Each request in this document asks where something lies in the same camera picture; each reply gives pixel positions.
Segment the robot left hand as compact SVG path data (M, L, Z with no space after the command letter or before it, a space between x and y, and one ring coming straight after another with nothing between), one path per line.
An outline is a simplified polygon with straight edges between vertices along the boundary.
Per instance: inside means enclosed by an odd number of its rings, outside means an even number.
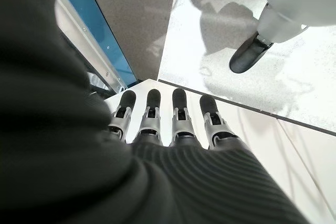
M306 223L244 144L126 144L55 0L1 0L1 223Z

